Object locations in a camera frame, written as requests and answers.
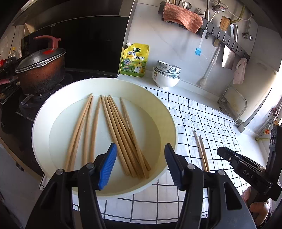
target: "metal rack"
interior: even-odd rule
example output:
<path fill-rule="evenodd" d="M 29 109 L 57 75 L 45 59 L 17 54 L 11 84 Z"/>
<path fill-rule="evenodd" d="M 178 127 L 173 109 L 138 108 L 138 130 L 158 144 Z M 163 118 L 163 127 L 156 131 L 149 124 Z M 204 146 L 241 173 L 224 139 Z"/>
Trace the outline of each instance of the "metal rack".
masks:
<path fill-rule="evenodd" d="M 167 2 L 162 1 L 160 4 L 160 8 L 158 13 L 163 14 L 164 6 Z M 207 34 L 205 38 L 207 39 L 209 35 L 211 34 L 215 38 L 219 39 L 224 45 L 226 45 L 232 52 L 234 52 L 236 55 L 238 55 L 240 58 L 246 58 L 247 60 L 250 59 L 249 54 L 232 38 L 230 37 L 225 31 L 221 30 L 219 27 L 217 27 L 215 24 L 211 23 L 210 21 L 203 18 L 203 25 L 201 28 L 198 29 L 196 32 L 197 35 L 202 36 L 203 31 L 207 30 Z"/>
<path fill-rule="evenodd" d="M 236 93 L 238 93 L 238 95 L 244 100 L 245 102 L 245 106 L 244 108 L 241 110 L 240 114 L 237 115 L 235 111 L 232 111 L 232 109 L 227 105 L 228 104 L 228 101 L 227 99 L 224 97 L 224 95 L 226 94 L 226 92 L 228 91 L 228 89 L 234 89 Z M 242 122 L 240 120 L 240 117 L 241 115 L 244 113 L 244 111 L 246 110 L 247 108 L 247 100 L 245 99 L 244 96 L 242 96 L 242 94 L 233 86 L 228 86 L 225 90 L 225 92 L 223 93 L 223 95 L 219 98 L 219 100 L 217 101 L 218 104 L 222 105 L 223 106 L 223 109 L 224 111 L 229 114 L 233 119 L 234 119 L 234 123 L 235 125 L 239 126 L 240 123 Z"/>

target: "seasoning packet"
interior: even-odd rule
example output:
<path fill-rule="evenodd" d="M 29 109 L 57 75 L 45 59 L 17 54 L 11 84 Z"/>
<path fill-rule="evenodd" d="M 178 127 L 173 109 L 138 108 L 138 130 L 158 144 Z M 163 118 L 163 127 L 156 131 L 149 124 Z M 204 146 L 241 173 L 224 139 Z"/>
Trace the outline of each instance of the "seasoning packet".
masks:
<path fill-rule="evenodd" d="M 130 44 L 124 50 L 120 73 L 128 76 L 143 77 L 149 56 L 149 46 L 144 44 Z"/>

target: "wooden chopstick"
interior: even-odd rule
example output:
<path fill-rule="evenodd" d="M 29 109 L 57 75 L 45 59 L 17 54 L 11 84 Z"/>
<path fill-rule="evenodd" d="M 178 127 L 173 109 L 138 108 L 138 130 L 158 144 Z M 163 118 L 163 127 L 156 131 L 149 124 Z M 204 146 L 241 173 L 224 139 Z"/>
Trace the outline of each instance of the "wooden chopstick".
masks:
<path fill-rule="evenodd" d="M 87 114 L 87 122 L 86 122 L 86 128 L 85 128 L 85 135 L 84 135 L 84 146 L 83 146 L 83 159 L 82 159 L 82 166 L 86 165 L 88 163 L 88 136 L 89 136 L 89 125 L 90 125 L 90 116 L 92 112 L 92 105 L 93 105 L 93 97 L 91 97 L 90 106 L 88 109 Z"/>
<path fill-rule="evenodd" d="M 209 163 L 208 163 L 207 154 L 206 154 L 206 149 L 205 149 L 204 142 L 203 142 L 201 135 L 200 135 L 200 143 L 201 143 L 202 148 L 203 148 L 203 156 L 204 156 L 204 160 L 206 162 L 207 172 L 210 172 Z"/>
<path fill-rule="evenodd" d="M 110 98 L 111 98 L 111 100 L 112 100 L 112 102 L 113 102 L 113 104 L 114 104 L 114 107 L 116 108 L 116 110 L 117 110 L 117 112 L 118 112 L 118 116 L 120 117 L 120 119 L 121 119 L 121 121 L 122 121 L 122 123 L 123 123 L 123 125 L 124 125 L 124 128 L 126 129 L 126 131 L 127 131 L 128 135 L 129 135 L 129 137 L 131 138 L 131 140 L 133 140 L 131 131 L 130 131 L 130 129 L 128 128 L 128 125 L 127 125 L 126 120 L 123 118 L 121 112 L 120 112 L 119 109 L 118 109 L 118 106 L 117 106 L 116 103 L 114 102 L 114 99 L 112 98 L 111 95 L 110 95 Z"/>
<path fill-rule="evenodd" d="M 136 135 L 134 133 L 134 129 L 132 127 L 132 124 L 131 124 L 128 112 L 126 110 L 126 107 L 124 105 L 124 102 L 123 102 L 122 98 L 120 98 L 120 101 L 121 101 L 121 104 L 122 104 L 122 107 L 123 107 L 123 110 L 124 110 L 124 113 L 125 113 L 125 116 L 126 116 L 129 128 L 130 128 L 130 131 L 131 131 L 131 134 L 132 134 L 132 137 L 133 137 L 133 142 L 134 142 L 136 150 L 137 150 L 137 155 L 138 155 L 138 158 L 139 158 L 139 161 L 140 161 L 141 168 L 143 170 L 143 174 L 145 175 L 145 178 L 149 178 L 149 172 L 146 169 L 146 165 L 144 163 L 143 156 L 142 156 L 142 153 L 141 153 L 141 150 L 140 150 L 140 147 L 139 147 Z"/>
<path fill-rule="evenodd" d="M 74 143 L 74 147 L 73 147 L 73 151 L 72 151 L 72 156 L 71 156 L 71 160 L 70 160 L 70 165 L 69 165 L 70 171 L 74 170 L 74 163 L 75 163 L 75 159 L 76 159 L 77 148 L 78 148 L 81 132 L 82 132 L 82 129 L 83 129 L 83 126 L 84 126 L 84 122 L 85 122 L 87 113 L 89 111 L 89 107 L 90 107 L 90 101 L 88 102 L 87 109 L 86 109 L 86 111 L 83 115 L 83 118 L 81 120 L 81 124 L 80 124 L 78 132 L 77 132 L 77 136 L 76 136 L 76 139 L 75 139 L 75 143 Z"/>
<path fill-rule="evenodd" d="M 110 99 L 109 97 L 107 97 L 107 100 L 108 100 L 108 103 L 109 103 L 111 112 L 112 112 L 112 114 L 113 114 L 115 124 L 116 124 L 116 126 L 117 126 L 117 128 L 118 128 L 119 135 L 120 135 L 120 137 L 121 137 L 121 139 L 122 139 L 122 142 L 123 142 L 123 144 L 124 144 L 126 153 L 127 153 L 128 157 L 129 157 L 129 159 L 130 159 L 130 161 L 131 161 L 131 164 L 132 164 L 133 168 L 134 168 L 135 171 L 136 171 L 137 176 L 138 176 L 139 178 L 142 178 L 142 177 L 143 177 L 142 169 L 141 169 L 140 165 L 138 164 L 137 159 L 136 159 L 136 158 L 134 157 L 134 155 L 132 154 L 131 149 L 129 148 L 128 142 L 127 142 L 127 140 L 126 140 L 126 138 L 125 138 L 125 136 L 124 136 L 123 130 L 122 130 L 120 124 L 119 124 L 118 118 L 117 118 L 117 116 L 116 116 L 116 113 L 115 113 L 115 111 L 114 111 L 113 105 L 112 105 L 112 103 L 111 103 L 111 99 Z"/>
<path fill-rule="evenodd" d="M 68 171 L 69 169 L 69 163 L 70 163 L 70 159 L 71 159 L 71 155 L 72 155 L 72 150 L 73 150 L 73 146 L 74 146 L 74 142 L 75 142 L 75 139 L 76 139 L 76 136 L 77 136 L 77 132 L 78 132 L 78 129 L 80 127 L 80 124 L 81 124 L 81 121 L 82 121 L 82 118 L 86 112 L 86 109 L 88 108 L 88 105 L 89 105 L 89 102 L 90 102 L 90 99 L 92 97 L 92 93 L 90 94 L 90 96 L 88 97 L 88 100 L 77 120 L 77 123 L 75 125 L 75 128 L 74 128 L 74 131 L 72 133 L 72 138 L 70 140 L 70 144 L 69 144 L 69 148 L 68 148 L 68 152 L 67 152 L 67 157 L 66 157 L 66 161 L 65 161 L 65 171 Z"/>
<path fill-rule="evenodd" d="M 203 152 L 202 152 L 202 148 L 201 148 L 201 145 L 199 143 L 199 140 L 198 140 L 198 137 L 197 137 L 197 134 L 196 134 L 195 130 L 193 130 L 193 134 L 194 134 L 194 137 L 196 139 L 196 144 L 198 146 L 198 151 L 199 151 L 200 157 L 202 159 L 202 164 L 203 164 L 203 167 L 204 167 L 204 171 L 207 172 L 208 170 L 207 170 L 206 162 L 205 162 L 205 159 L 204 159 L 204 156 L 203 156 Z"/>
<path fill-rule="evenodd" d="M 105 115 L 106 115 L 106 119 L 107 119 L 107 122 L 108 122 L 108 125 L 109 125 L 109 128 L 110 128 L 110 132 L 111 132 L 111 135 L 112 135 L 112 138 L 114 140 L 114 143 L 116 144 L 116 147 L 118 149 L 118 156 L 120 158 L 120 162 L 122 164 L 122 167 L 124 169 L 124 172 L 126 175 L 130 175 L 130 171 L 128 169 L 128 166 L 126 164 L 126 161 L 124 159 L 124 156 L 122 154 L 122 151 L 121 151 L 121 148 L 120 148 L 120 145 L 118 143 L 118 140 L 116 138 L 116 134 L 114 132 L 114 128 L 113 128 L 113 125 L 111 123 L 111 119 L 110 119 L 110 116 L 109 116 L 109 113 L 108 113 L 108 110 L 107 110 L 107 107 L 106 107 L 106 103 L 105 103 L 105 100 L 104 100 L 104 97 L 101 96 L 101 99 L 102 99 L 102 104 L 103 104 L 103 108 L 104 108 L 104 112 L 105 112 Z"/>
<path fill-rule="evenodd" d="M 101 97 L 99 97 L 99 99 L 98 99 L 98 103 L 97 103 L 96 111 L 95 111 L 95 115 L 94 115 L 92 138 L 91 138 L 90 153 L 89 153 L 89 162 L 94 162 L 95 139 L 96 139 L 96 130 L 97 130 L 100 104 L 101 104 Z"/>
<path fill-rule="evenodd" d="M 132 176 L 132 177 L 136 177 L 136 172 L 135 172 L 135 170 L 134 170 L 134 168 L 133 168 L 133 166 L 132 166 L 132 164 L 131 164 L 131 161 L 130 161 L 130 159 L 129 159 L 129 157 L 128 157 L 128 154 L 127 154 L 127 152 L 126 152 L 126 149 L 125 149 L 125 147 L 124 147 L 124 144 L 123 144 L 123 142 L 122 142 L 122 139 L 121 139 L 121 137 L 120 137 L 120 134 L 119 134 L 119 132 L 118 132 L 118 128 L 117 128 L 116 123 L 115 123 L 115 121 L 114 121 L 114 117 L 113 117 L 112 111 L 111 111 L 111 109 L 110 109 L 110 105 L 109 105 L 109 103 L 108 103 L 107 98 L 105 98 L 105 104 L 106 104 L 106 107 L 107 107 L 107 110 L 108 110 L 108 113 L 109 113 L 109 116 L 110 116 L 110 120 L 111 120 L 112 126 L 113 126 L 113 128 L 114 128 L 114 132 L 115 132 L 116 138 L 117 138 L 117 140 L 118 140 L 118 144 L 120 145 L 121 152 L 122 152 L 122 154 L 123 154 L 123 156 L 124 156 L 124 159 L 125 159 L 126 164 L 127 164 L 128 168 L 129 168 L 129 171 L 130 171 L 130 173 L 131 173 L 131 176 Z"/>
<path fill-rule="evenodd" d="M 119 122 L 119 124 L 120 124 L 120 126 L 121 126 L 121 129 L 122 129 L 124 135 L 125 135 L 125 138 L 126 138 L 128 144 L 129 144 L 129 146 L 130 146 L 132 152 L 134 153 L 135 157 L 137 158 L 138 163 L 140 163 L 139 158 L 138 158 L 138 154 L 137 154 L 137 150 L 136 150 L 136 148 L 135 148 L 135 146 L 134 146 L 134 143 L 132 142 L 132 138 L 130 138 L 130 136 L 128 135 L 128 132 L 126 131 L 126 128 L 125 128 L 125 126 L 124 126 L 124 123 L 123 123 L 122 120 L 121 120 L 121 117 L 120 117 L 121 112 L 119 111 L 118 107 L 116 107 L 116 105 L 115 105 L 115 103 L 114 103 L 114 100 L 113 100 L 113 98 L 112 98 L 111 96 L 109 97 L 109 101 L 110 101 L 111 104 L 113 105 L 114 112 L 115 112 L 115 114 L 116 114 L 116 116 L 117 116 L 118 122 Z M 148 161 L 146 160 L 145 156 L 144 156 L 143 154 L 142 154 L 142 156 L 143 156 L 143 160 L 144 160 L 144 163 L 145 163 L 145 165 L 146 165 L 147 170 L 151 170 L 151 167 L 150 167 Z"/>

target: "human hand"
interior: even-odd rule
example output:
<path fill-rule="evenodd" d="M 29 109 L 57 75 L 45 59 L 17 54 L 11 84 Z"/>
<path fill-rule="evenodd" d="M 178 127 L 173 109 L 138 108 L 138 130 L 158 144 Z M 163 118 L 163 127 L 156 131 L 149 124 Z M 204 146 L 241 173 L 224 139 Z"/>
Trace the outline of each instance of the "human hand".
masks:
<path fill-rule="evenodd" d="M 242 199 L 245 202 L 247 202 L 249 197 L 250 197 L 250 191 L 251 191 L 251 186 L 248 187 L 248 189 L 246 189 L 243 192 Z M 258 216 L 255 219 L 255 224 L 256 224 L 256 226 L 259 226 L 259 225 L 261 225 L 265 221 L 265 219 L 266 219 L 266 217 L 268 215 L 269 204 L 267 202 L 255 202 L 255 203 L 252 203 L 250 205 L 250 211 L 253 212 L 253 213 L 258 213 Z"/>

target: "kitchen towel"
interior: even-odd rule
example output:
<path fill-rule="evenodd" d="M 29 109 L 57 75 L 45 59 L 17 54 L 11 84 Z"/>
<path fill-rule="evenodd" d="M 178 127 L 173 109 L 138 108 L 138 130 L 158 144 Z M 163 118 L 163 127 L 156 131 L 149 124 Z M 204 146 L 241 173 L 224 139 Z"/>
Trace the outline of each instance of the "kitchen towel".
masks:
<path fill-rule="evenodd" d="M 241 58 L 240 61 L 238 62 L 236 66 L 236 71 L 233 74 L 234 76 L 233 83 L 238 83 L 238 84 L 243 83 L 247 61 L 248 60 L 246 58 Z"/>
<path fill-rule="evenodd" d="M 170 3 L 166 3 L 164 6 L 163 18 L 164 21 L 173 21 L 185 26 L 194 34 L 203 25 L 203 19 L 200 15 Z"/>
<path fill-rule="evenodd" d="M 188 163 L 193 163 L 202 169 L 193 130 L 201 135 L 206 149 L 210 171 L 215 173 L 223 169 L 240 195 L 249 184 L 239 177 L 226 160 L 217 155 L 217 148 L 226 146 L 242 154 L 241 146 L 233 130 L 234 120 L 220 111 L 197 103 L 191 99 L 147 88 L 167 106 L 178 129 L 178 146 L 176 153 L 185 157 Z M 49 178 L 43 177 L 41 188 Z M 98 200 L 100 211 L 104 219 L 156 224 L 169 223 L 178 220 L 185 191 L 180 191 L 174 185 L 169 170 L 145 190 L 125 198 Z M 78 196 L 73 194 L 73 209 L 79 210 Z M 208 214 L 208 192 L 204 189 L 202 218 Z"/>

